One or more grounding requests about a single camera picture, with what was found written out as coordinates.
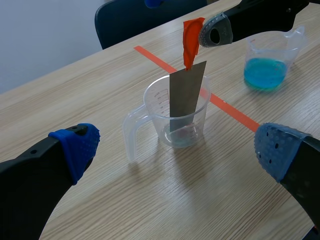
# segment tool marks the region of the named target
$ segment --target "cup rim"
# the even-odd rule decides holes
[[[152,87],[152,85],[154,85],[156,82],[162,80],[162,79],[165,79],[165,78],[169,78],[170,76],[169,75],[166,75],[166,76],[163,76],[163,77],[160,77],[159,79],[155,80],[153,83],[151,83],[147,88],[146,90],[144,91],[144,94],[143,94],[143,104],[145,106],[146,105],[146,95],[147,95],[147,92],[148,90]],[[210,90],[209,90],[209,85],[208,85],[208,77],[207,76],[203,76],[203,83],[204,83],[204,87],[205,87],[205,90],[208,92],[208,96],[207,98],[205,99],[205,102],[204,104],[197,110],[195,111],[194,113],[191,113],[189,115],[186,115],[186,116],[178,116],[178,117],[170,117],[170,116],[162,116],[160,114],[157,114],[157,113],[153,113],[153,114],[150,114],[151,117],[157,117],[157,118],[161,118],[161,119],[169,119],[169,120],[179,120],[179,119],[185,119],[185,118],[189,118],[189,117],[192,117],[192,116],[195,116],[196,114],[200,113],[209,103],[209,100],[210,100]]]
[[[300,25],[298,26],[296,29],[292,29],[288,32],[281,32],[281,31],[275,31],[275,32],[279,32],[279,33],[283,33],[283,35],[285,34],[290,34],[290,35],[294,35],[295,33],[299,33],[301,34],[302,38],[305,37],[305,26],[304,25]],[[296,50],[299,50],[302,48],[302,45],[303,45],[303,40],[301,41],[300,45],[295,47],[295,48],[292,48],[292,49],[270,49],[270,48],[257,48],[254,44],[252,44],[252,41],[251,39],[255,36],[255,35],[252,35],[252,36],[248,36],[246,37],[246,41],[247,41],[247,44],[250,46],[250,48],[255,51],[255,52],[280,52],[280,53],[286,53],[286,52],[291,52],[291,51],[296,51]]]

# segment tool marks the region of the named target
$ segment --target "clear plastic measuring cup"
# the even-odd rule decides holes
[[[305,27],[263,32],[247,38],[244,79],[259,89],[273,89],[285,79],[305,42]]]
[[[130,112],[122,125],[126,153],[130,161],[136,159],[136,132],[148,121],[153,122],[160,140],[173,148],[191,146],[203,136],[210,99],[207,81],[204,77],[195,112],[181,117],[170,117],[169,76],[154,81],[145,90],[143,105]],[[171,131],[170,123],[180,128]]]

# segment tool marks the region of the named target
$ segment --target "orange object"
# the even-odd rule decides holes
[[[134,49],[137,50],[142,55],[144,55],[149,60],[151,60],[152,62],[154,62],[155,64],[157,64],[163,70],[167,71],[168,73],[171,74],[171,73],[174,73],[177,71],[174,67],[170,66],[169,64],[167,64],[166,62],[164,62],[163,60],[158,58],[157,56],[153,55],[151,52],[144,49],[142,46],[136,46]],[[206,94],[206,90],[202,88],[200,90],[200,95],[204,95],[204,94]],[[248,117],[247,115],[245,115],[241,111],[237,110],[236,108],[234,108],[233,106],[226,103],[221,98],[219,98],[218,96],[216,96],[212,93],[210,96],[210,102],[212,104],[214,104],[215,106],[217,106],[218,108],[220,108],[226,114],[228,114],[229,116],[231,116],[232,118],[237,120],[239,123],[241,123],[242,125],[244,125],[248,129],[253,131],[254,133],[257,131],[258,127],[260,126],[259,123],[252,120],[250,117]]]
[[[199,50],[199,33],[204,26],[205,19],[199,17],[183,22],[183,60],[185,69],[188,71],[194,64]]]

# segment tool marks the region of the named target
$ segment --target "beaker with blue liquid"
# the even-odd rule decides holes
[[[272,90],[286,78],[306,41],[305,27],[289,32],[263,32],[247,39],[244,79],[250,86]]]

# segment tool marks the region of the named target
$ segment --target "orange tape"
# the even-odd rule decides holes
[[[136,46],[134,47],[135,50],[137,50],[139,53],[141,53],[143,56],[157,64],[159,67],[161,67],[163,70],[167,71],[169,74],[172,74],[176,72],[177,70],[167,64],[166,62],[162,61],[160,58],[157,56],[153,55],[151,52],[147,51],[144,49],[142,46]],[[200,95],[203,95],[206,93],[205,89],[200,90]],[[241,111],[237,110],[230,104],[226,103],[223,101],[221,98],[218,96],[214,95],[211,93],[210,96],[210,102],[214,105],[216,105],[218,108],[220,108],[222,111],[224,111],[226,114],[230,115],[233,117],[235,120],[237,120],[239,123],[253,131],[254,133],[257,131],[258,127],[260,126],[259,123],[255,122],[252,120],[250,117],[242,113]]]
[[[142,46],[135,46],[134,49],[141,53],[143,56],[145,56],[147,59],[151,60],[155,64],[157,64],[160,68],[163,70],[167,71],[169,74],[173,74],[174,72],[177,71],[174,67],[170,66],[168,63],[162,61],[160,58],[157,56],[153,55],[151,52],[147,51],[145,48]]]

